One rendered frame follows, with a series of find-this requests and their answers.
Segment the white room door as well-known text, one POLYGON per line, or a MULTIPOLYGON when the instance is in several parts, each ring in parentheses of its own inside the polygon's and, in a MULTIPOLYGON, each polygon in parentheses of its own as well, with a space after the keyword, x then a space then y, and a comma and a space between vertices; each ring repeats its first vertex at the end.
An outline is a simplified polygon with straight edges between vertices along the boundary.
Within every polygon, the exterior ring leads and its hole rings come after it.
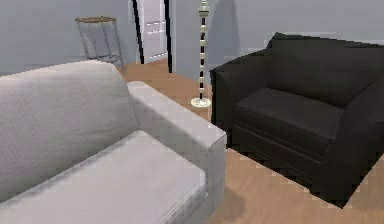
POLYGON ((138 0, 144 63, 167 57, 164 0, 138 0))

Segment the black and cream floor lamp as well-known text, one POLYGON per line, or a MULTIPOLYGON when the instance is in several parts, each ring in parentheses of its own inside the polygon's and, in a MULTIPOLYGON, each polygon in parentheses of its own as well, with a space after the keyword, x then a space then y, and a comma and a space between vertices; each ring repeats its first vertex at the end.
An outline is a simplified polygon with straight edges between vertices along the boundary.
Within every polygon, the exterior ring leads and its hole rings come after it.
POLYGON ((197 108, 207 108, 211 105, 209 98, 204 97, 204 72, 206 61, 206 34, 207 34, 207 18, 210 8, 207 0, 201 0, 198 8, 200 16, 200 71, 199 71, 199 96, 191 100, 191 105, 197 108))

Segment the white fabric sofa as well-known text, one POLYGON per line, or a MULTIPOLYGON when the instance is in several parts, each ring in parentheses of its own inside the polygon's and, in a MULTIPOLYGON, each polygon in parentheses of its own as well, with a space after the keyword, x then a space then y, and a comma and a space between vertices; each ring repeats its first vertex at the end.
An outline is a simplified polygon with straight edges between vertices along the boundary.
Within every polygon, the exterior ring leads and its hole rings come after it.
POLYGON ((0 77, 0 224, 205 224, 223 130, 96 60, 0 77))

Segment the grey metal side table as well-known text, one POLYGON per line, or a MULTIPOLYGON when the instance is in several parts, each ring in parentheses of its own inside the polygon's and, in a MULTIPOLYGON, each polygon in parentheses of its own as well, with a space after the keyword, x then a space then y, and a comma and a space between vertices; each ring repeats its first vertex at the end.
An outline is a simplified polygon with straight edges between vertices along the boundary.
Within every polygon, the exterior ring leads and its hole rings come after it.
POLYGON ((117 19, 108 16, 76 18, 80 38, 87 60, 119 63, 125 72, 117 19))

